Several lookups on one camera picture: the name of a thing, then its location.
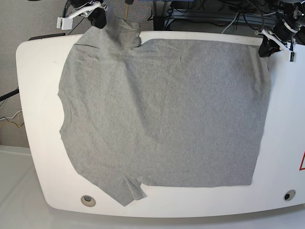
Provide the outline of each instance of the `red warning sign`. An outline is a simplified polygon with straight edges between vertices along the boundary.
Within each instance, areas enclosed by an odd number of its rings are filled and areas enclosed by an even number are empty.
[[[302,163],[301,163],[301,166],[300,166],[300,171],[301,171],[301,170],[305,170],[305,162],[304,162],[304,159],[305,159],[305,152],[304,152],[304,156],[303,156]]]

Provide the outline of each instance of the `white table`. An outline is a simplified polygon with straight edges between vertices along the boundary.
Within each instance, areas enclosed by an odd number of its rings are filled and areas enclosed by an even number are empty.
[[[260,45],[261,39],[196,32],[142,32],[149,39],[213,40]],[[30,149],[44,197],[53,208],[131,217],[203,217],[263,211],[305,203],[305,46],[297,45],[297,62],[281,52],[269,60],[272,91],[264,136],[250,186],[190,188],[148,187],[146,197],[121,206],[74,170],[59,130],[64,120],[57,96],[63,65],[81,35],[22,43],[16,53],[21,105]],[[291,201],[284,194],[296,190]],[[95,198],[89,208],[81,197]]]

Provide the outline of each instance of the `t-shirt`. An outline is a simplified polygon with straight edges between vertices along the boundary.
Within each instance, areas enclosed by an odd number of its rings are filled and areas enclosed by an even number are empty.
[[[142,44],[139,24],[106,14],[73,45],[59,86],[77,173],[123,206],[143,198],[141,184],[250,185],[271,88],[258,48]]]

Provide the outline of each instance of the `shirt sleeve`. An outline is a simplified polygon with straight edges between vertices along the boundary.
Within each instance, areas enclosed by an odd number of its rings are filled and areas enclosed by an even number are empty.
[[[90,177],[87,177],[86,174],[80,175],[98,186],[123,206],[143,198],[140,188],[141,183],[124,174],[103,168],[98,173],[95,173],[94,177],[92,177],[92,173],[88,174]]]

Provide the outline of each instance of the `circular hole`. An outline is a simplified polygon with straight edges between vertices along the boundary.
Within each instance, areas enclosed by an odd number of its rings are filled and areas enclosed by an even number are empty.
[[[85,199],[86,201],[88,201],[88,202],[91,201],[91,197],[84,197],[84,199]]]
[[[90,196],[82,196],[81,202],[83,205],[85,205],[87,207],[94,207],[96,204],[95,199]]]
[[[285,200],[288,200],[289,197],[290,197],[290,195],[289,195],[289,194],[286,194],[285,197],[284,197],[284,199],[285,199]]]
[[[286,194],[284,195],[284,200],[285,201],[290,201],[295,197],[295,190],[290,190],[288,192],[286,192]]]

